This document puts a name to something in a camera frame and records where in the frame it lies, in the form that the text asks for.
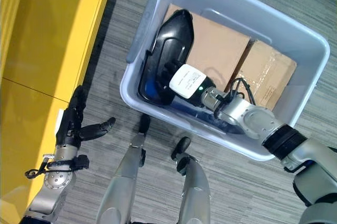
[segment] cardboard box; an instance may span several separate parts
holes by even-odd
[[[165,20],[176,10],[170,5]],[[217,89],[224,90],[249,42],[249,37],[192,13],[194,43],[187,64],[211,78]]]
[[[236,77],[250,85],[258,106],[272,110],[296,69],[296,62],[262,41],[250,48]],[[243,85],[239,88],[248,99]]]
[[[178,9],[181,8],[170,5],[165,20]],[[262,41],[250,40],[235,30],[191,14],[194,44],[187,64],[211,78],[219,90],[228,91],[232,80],[243,77],[256,104],[272,110],[294,73],[296,62]],[[242,84],[239,91],[249,100]]]

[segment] light blue plastic bin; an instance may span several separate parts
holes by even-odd
[[[152,46],[170,3],[262,40],[297,62],[297,68],[273,110],[278,119],[290,126],[295,125],[328,61],[330,48],[327,41],[313,30],[258,0],[148,0],[127,56],[128,65],[120,86],[125,103],[252,159],[272,159],[273,155],[253,139],[226,134],[181,111],[154,106],[139,97],[137,89],[145,52]]]

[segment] yellow cabinet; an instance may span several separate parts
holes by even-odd
[[[28,180],[24,173],[39,168],[42,155],[54,151],[57,114],[68,103],[6,79],[1,102],[1,216],[8,213],[3,204],[11,206],[15,212],[6,221],[14,223],[43,183],[43,176]]]
[[[59,109],[83,81],[106,0],[1,0],[0,222],[18,223],[42,185]]]

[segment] plastic bin handle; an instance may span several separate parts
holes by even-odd
[[[135,34],[135,37],[133,38],[128,55],[126,56],[126,62],[128,64],[132,63],[135,60],[138,52],[141,49],[141,46],[144,42],[144,38],[146,37],[145,34],[147,33],[148,28],[150,27],[150,23],[154,14],[154,10],[156,8],[156,4],[157,0],[147,1],[137,32]]]

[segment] white label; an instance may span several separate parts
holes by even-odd
[[[170,89],[185,99],[189,99],[205,80],[206,75],[190,65],[183,65],[173,75]]]
[[[63,109],[59,109],[58,110],[58,114],[57,114],[57,118],[56,118],[56,124],[55,124],[55,130],[54,130],[54,134],[56,135],[56,133],[58,132],[60,125],[61,125],[61,121],[62,121],[62,117],[63,117]]]

